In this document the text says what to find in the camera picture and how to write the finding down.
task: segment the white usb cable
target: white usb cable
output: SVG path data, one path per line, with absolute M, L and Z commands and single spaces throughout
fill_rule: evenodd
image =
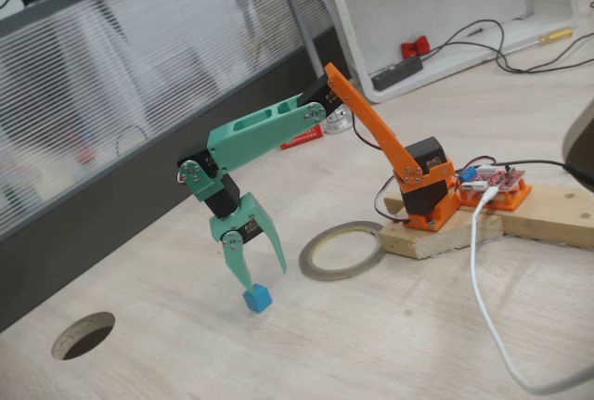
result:
M 472 215 L 472 234 L 471 234 L 471 280 L 472 280 L 472 289 L 474 290 L 474 296 L 476 297 L 476 302 L 479 304 L 479 308 L 481 309 L 481 313 L 483 314 L 484 321 L 486 322 L 491 335 L 493 336 L 493 340 L 495 340 L 495 344 L 497 345 L 497 349 L 503 358 L 503 363 L 505 364 L 506 369 L 510 373 L 516 382 L 522 386 L 526 391 L 530 394 L 534 395 L 550 395 L 550 394 L 557 394 L 568 389 L 574 388 L 575 386 L 582 384 L 586 381 L 594 379 L 594 366 L 590 366 L 588 368 L 582 369 L 579 372 L 576 372 L 573 375 L 570 375 L 567 378 L 564 378 L 559 381 L 555 381 L 553 383 L 544 384 L 544 385 L 535 385 L 531 384 L 522 375 L 518 373 L 518 370 L 513 365 L 510 356 L 508 355 L 508 351 L 499 337 L 497 333 L 497 329 L 495 329 L 495 325 L 491 320 L 491 316 L 489 316 L 488 312 L 486 311 L 486 307 L 484 306 L 483 297 L 481 296 L 481 292 L 479 291 L 479 286 L 476 282 L 476 229 L 477 229 L 477 220 L 479 213 L 483 209 L 483 207 L 493 199 L 496 194 L 498 193 L 497 187 L 489 187 L 487 191 L 484 192 L 481 201 L 479 202 L 474 214 Z

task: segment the orange robotic arm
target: orange robotic arm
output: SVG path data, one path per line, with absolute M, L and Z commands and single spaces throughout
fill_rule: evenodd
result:
M 443 154 L 437 140 L 429 138 L 408 148 L 403 147 L 390 126 L 332 63 L 326 66 L 326 74 L 331 90 L 326 99 L 338 97 L 346 104 L 373 134 L 392 164 L 410 217 L 407 226 L 439 230 L 458 209 L 460 200 L 454 191 L 449 190 L 451 177 L 456 174 L 454 165 Z M 426 154 L 423 150 L 428 145 L 430 150 Z M 432 146 L 437 146 L 441 155 L 435 153 L 433 156 L 432 150 L 436 149 Z

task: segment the red label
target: red label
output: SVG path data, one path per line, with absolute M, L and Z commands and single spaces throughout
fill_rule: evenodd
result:
M 314 140 L 315 138 L 320 138 L 323 136 L 324 133 L 322 133 L 322 128 L 320 127 L 320 125 L 317 125 L 313 128 L 308 129 L 303 134 L 297 135 L 290 142 L 283 143 L 282 145 L 280 145 L 280 148 L 287 149 L 290 147 L 295 147 L 297 145 L 301 145 L 302 143 L 309 142 L 310 140 Z

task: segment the orange arm link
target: orange arm link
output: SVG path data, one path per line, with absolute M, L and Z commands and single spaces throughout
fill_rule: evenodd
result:
M 392 164 L 394 173 L 401 180 L 414 175 L 421 176 L 420 173 L 416 174 L 419 165 L 398 141 L 394 131 L 332 63 L 326 66 L 326 74 L 330 89 L 373 134 Z
M 450 159 L 446 163 L 434 166 L 428 174 L 423 174 L 419 164 L 398 141 L 390 126 L 332 63 L 328 63 L 326 66 L 326 74 L 328 75 L 329 88 L 375 137 L 388 161 L 392 164 L 403 193 L 427 187 L 456 174 Z

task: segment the circuit board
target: circuit board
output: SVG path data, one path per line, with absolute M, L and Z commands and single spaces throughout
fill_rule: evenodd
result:
M 477 175 L 472 182 L 486 182 L 490 187 L 498 187 L 499 192 L 505 193 L 511 191 L 514 186 L 522 179 L 525 171 L 493 169 L 495 167 L 477 168 Z

